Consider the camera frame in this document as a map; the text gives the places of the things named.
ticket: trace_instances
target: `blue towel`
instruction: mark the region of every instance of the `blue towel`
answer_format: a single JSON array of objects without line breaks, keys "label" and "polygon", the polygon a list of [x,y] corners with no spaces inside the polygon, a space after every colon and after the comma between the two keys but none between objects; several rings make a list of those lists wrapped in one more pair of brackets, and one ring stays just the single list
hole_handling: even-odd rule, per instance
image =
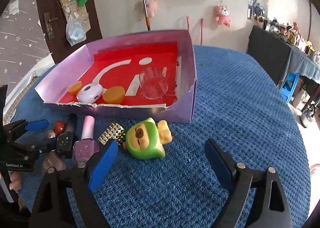
[{"label": "blue towel", "polygon": [[[308,160],[295,119],[275,84],[248,54],[203,46],[195,46],[195,54],[198,89],[192,123],[169,124],[174,139],[164,146],[164,159],[138,160],[119,151],[103,186],[94,192],[101,211],[111,227],[211,227],[228,198],[204,155],[204,142],[214,138],[235,161],[278,171],[292,225],[300,228],[309,211]],[[49,128],[68,117],[45,108],[34,88],[17,111],[17,119],[47,119]],[[78,136],[83,119],[78,120]],[[125,128],[135,123],[96,117],[94,138],[112,121]],[[43,135],[44,131],[27,133],[19,142],[38,141]],[[43,157],[33,173],[23,173],[20,194],[29,208],[41,182]],[[69,200],[78,226],[83,227],[71,192]],[[252,200],[253,191],[239,227],[245,224]]]}]

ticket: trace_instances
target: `purple box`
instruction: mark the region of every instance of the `purple box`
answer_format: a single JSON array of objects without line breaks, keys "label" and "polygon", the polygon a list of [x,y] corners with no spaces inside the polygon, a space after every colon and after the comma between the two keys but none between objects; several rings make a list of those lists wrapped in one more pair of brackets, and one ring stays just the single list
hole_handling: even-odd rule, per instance
[{"label": "purple box", "polygon": [[[164,42],[178,43],[180,65],[177,67],[176,76],[178,100],[171,106],[59,103],[68,87],[78,81],[93,64],[95,54],[117,47]],[[35,90],[44,101],[45,106],[56,111],[137,120],[153,117],[156,121],[164,119],[168,122],[190,123],[196,98],[196,79],[195,55],[189,32],[187,30],[165,30],[104,38],[83,45],[48,73]]]}]

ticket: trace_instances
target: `clear plastic cup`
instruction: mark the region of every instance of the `clear plastic cup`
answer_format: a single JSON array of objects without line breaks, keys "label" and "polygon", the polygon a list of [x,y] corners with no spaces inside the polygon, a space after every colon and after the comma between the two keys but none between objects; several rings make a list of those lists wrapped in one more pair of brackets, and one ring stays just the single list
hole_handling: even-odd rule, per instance
[{"label": "clear plastic cup", "polygon": [[154,67],[148,67],[139,75],[141,94],[148,100],[163,97],[168,91],[168,83]]}]

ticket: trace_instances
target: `dark brown door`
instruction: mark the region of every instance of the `dark brown door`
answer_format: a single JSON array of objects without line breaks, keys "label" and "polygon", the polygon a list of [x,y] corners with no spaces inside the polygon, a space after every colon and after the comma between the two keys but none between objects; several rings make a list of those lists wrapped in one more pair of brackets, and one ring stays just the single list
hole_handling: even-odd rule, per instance
[{"label": "dark brown door", "polygon": [[[52,58],[55,63],[61,62],[64,58],[82,45],[102,38],[94,1],[88,0],[85,6],[89,14],[91,29],[86,33],[87,39],[85,41],[74,46],[70,46],[66,39],[67,21],[60,6],[59,0],[37,0],[37,8],[42,31],[46,34],[45,39],[49,51],[52,52]],[[50,18],[58,18],[58,20],[51,22],[54,34],[54,39],[52,40],[48,39],[47,29],[44,22],[44,13],[48,12],[50,13]]]}]

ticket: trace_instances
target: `star wallpaper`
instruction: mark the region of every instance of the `star wallpaper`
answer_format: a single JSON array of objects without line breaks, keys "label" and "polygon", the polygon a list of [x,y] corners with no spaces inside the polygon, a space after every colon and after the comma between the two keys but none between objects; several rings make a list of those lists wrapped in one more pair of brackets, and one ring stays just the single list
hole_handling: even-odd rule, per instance
[{"label": "star wallpaper", "polygon": [[26,73],[49,55],[36,0],[10,0],[0,18],[0,84],[7,96]]}]

